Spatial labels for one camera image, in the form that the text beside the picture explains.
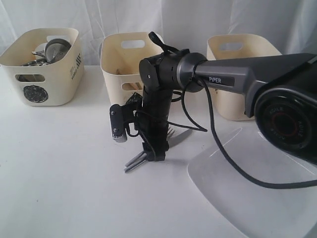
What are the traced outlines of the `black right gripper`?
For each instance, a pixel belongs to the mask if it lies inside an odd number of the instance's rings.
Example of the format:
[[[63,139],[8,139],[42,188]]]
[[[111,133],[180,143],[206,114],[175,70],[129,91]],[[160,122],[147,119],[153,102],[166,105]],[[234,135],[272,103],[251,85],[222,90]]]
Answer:
[[[168,115],[174,90],[182,87],[177,81],[178,55],[156,55],[139,63],[144,85],[142,106],[137,110],[137,126],[147,161],[164,161],[169,150]]]

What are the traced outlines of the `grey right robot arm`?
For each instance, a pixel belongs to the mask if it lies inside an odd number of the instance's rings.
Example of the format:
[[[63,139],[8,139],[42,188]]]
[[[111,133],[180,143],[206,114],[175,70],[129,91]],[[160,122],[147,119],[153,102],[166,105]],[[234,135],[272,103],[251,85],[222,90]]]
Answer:
[[[245,115],[255,118],[262,135],[275,147],[317,162],[315,54],[208,60],[184,50],[142,59],[139,73],[144,91],[138,124],[160,159],[165,157],[173,91],[212,88],[242,95]]]

